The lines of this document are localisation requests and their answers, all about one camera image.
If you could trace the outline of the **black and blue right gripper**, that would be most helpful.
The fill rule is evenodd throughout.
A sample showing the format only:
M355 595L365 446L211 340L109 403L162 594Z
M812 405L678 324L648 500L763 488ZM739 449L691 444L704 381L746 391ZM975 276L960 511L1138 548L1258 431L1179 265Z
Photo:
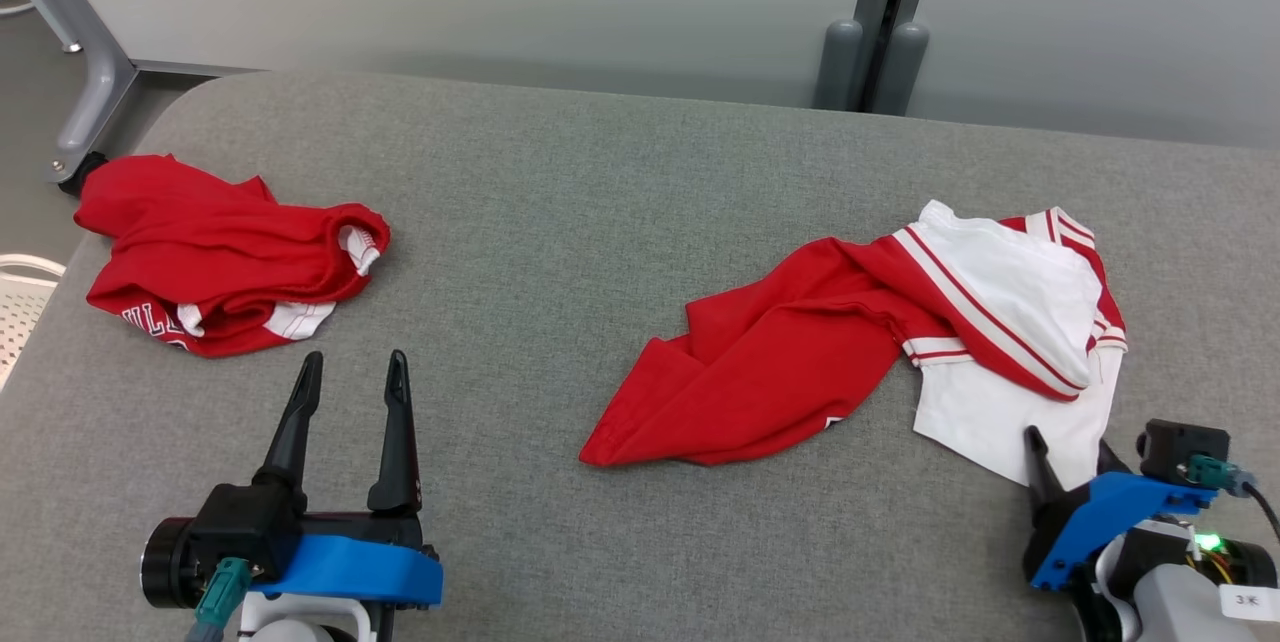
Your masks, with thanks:
M1037 590L1064 590L1093 554L1153 515L1197 515L1219 496L1216 490L1132 474L1106 440L1098 442L1097 477L1064 491L1038 425L1024 428L1023 441L1033 532L1021 569Z

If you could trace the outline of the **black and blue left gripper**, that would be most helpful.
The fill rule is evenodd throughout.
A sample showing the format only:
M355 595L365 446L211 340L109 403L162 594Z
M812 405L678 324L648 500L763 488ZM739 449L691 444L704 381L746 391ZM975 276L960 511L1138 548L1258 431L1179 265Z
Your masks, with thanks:
M319 408L324 356L305 356L270 448L252 483L284 489L296 513L306 513L303 491L308 428ZM444 569L426 545L419 450L407 356L392 350L384 388L387 423L378 480L367 492L371 513L308 514L291 565L275 582L250 590L268 597L298 595L436 607L443 601Z

